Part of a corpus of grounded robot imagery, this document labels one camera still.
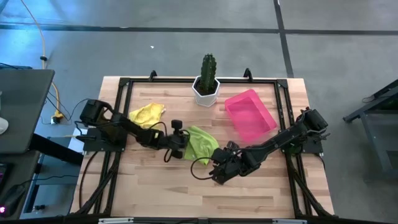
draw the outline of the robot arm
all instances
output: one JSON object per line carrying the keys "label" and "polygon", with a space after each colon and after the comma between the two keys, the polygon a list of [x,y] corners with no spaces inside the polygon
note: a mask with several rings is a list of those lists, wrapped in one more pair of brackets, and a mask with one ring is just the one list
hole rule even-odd
{"label": "robot arm", "polygon": [[[106,110],[112,113],[110,119],[104,117]],[[186,147],[188,136],[181,131],[182,121],[172,120],[173,134],[166,136],[163,131],[149,128],[143,129],[136,125],[122,113],[112,109],[109,103],[100,100],[88,100],[80,115],[81,122],[94,126],[101,131],[101,138],[114,145],[123,143],[125,132],[133,135],[137,142],[144,147],[152,149],[171,149],[171,155],[182,158],[182,152],[178,151]],[[80,136],[78,139],[87,141],[93,136]]]}
{"label": "robot arm", "polygon": [[324,139],[322,134],[327,126],[317,110],[307,108],[293,126],[261,145],[241,149],[230,141],[224,150],[216,149],[211,157],[216,165],[209,174],[219,184],[224,184],[237,175],[244,177],[260,168],[261,162],[279,148],[289,151],[303,146],[309,138]]}

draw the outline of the green cactus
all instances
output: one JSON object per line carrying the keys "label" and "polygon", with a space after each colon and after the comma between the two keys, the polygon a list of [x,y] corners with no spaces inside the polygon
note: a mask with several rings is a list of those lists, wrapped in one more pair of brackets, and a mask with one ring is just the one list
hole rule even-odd
{"label": "green cactus", "polygon": [[206,94],[213,94],[215,90],[216,59],[212,54],[206,54],[203,58],[200,74],[200,88]]}

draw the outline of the pink plastic bin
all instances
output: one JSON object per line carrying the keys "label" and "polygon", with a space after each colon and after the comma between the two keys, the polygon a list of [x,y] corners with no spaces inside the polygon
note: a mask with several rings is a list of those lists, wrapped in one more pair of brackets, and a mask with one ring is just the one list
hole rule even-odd
{"label": "pink plastic bin", "polygon": [[225,110],[235,129],[246,143],[252,143],[270,130],[276,122],[254,90],[248,90],[225,100]]}

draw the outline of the yellow-green cloth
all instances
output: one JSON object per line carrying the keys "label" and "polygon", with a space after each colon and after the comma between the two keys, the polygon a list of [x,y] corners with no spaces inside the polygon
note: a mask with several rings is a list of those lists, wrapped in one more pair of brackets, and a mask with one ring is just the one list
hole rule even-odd
{"label": "yellow-green cloth", "polygon": [[[187,131],[191,137],[185,150],[184,159],[193,161],[200,157],[211,157],[214,150],[218,148],[217,140],[196,126],[189,127]],[[201,159],[198,162],[207,165],[209,159]]]}
{"label": "yellow-green cloth", "polygon": [[160,121],[160,116],[164,110],[164,105],[150,103],[138,110],[130,112],[129,118],[132,122],[142,128],[149,128]]}

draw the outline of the plant pot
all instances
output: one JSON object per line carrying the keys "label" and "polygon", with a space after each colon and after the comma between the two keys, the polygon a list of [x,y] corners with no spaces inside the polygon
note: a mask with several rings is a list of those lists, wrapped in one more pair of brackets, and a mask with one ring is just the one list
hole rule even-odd
{"label": "plant pot", "polygon": [[213,94],[202,96],[195,88],[198,85],[199,80],[200,76],[196,77],[195,81],[192,84],[192,90],[195,93],[197,104],[200,106],[211,107],[217,101],[218,90],[220,89],[220,82],[215,79],[215,81],[217,82],[216,91]]}

